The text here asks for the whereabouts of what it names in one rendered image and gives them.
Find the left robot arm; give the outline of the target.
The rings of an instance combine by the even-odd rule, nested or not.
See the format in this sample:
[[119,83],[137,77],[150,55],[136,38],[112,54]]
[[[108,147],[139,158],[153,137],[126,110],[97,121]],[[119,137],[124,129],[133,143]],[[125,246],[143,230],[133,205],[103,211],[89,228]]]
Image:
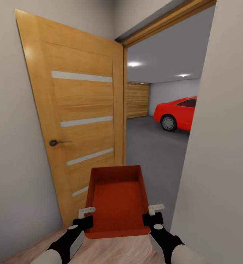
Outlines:
[[83,244],[85,230],[94,226],[93,216],[85,215],[95,211],[95,207],[80,209],[78,219],[73,220],[67,233],[30,264],[68,264]]

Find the storage box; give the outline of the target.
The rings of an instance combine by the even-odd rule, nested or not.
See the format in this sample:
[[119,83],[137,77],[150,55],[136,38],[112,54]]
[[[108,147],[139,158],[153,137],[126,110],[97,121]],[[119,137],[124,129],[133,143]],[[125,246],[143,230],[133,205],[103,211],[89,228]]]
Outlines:
[[93,228],[85,230],[88,239],[148,235],[143,214],[149,204],[140,165],[92,168],[86,206],[96,211]]

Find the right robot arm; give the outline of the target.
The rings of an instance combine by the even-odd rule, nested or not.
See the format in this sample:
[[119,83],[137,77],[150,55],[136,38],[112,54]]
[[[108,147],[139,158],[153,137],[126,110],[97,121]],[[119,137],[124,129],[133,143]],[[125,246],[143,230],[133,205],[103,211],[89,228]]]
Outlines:
[[144,226],[149,226],[151,229],[150,242],[164,262],[166,264],[217,264],[190,249],[177,235],[173,236],[165,230],[162,225],[162,213],[155,213],[164,208],[163,204],[151,205],[148,207],[149,213],[142,215]]

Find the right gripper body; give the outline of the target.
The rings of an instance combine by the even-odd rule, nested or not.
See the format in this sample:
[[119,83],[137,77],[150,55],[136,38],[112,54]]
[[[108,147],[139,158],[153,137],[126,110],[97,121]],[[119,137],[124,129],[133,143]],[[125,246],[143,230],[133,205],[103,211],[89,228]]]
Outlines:
[[161,224],[163,224],[163,217],[161,212],[155,213],[154,216],[150,216],[149,213],[146,213],[143,214],[142,217],[143,217],[144,226],[150,226],[152,220],[158,220],[160,221]]

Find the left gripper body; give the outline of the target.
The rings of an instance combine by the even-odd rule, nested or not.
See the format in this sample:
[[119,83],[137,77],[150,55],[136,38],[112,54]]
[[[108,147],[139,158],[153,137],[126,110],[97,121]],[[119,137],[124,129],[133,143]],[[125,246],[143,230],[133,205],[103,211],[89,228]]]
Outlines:
[[88,228],[93,228],[93,216],[88,216],[83,219],[74,219],[73,224],[82,222],[85,225],[85,230]]

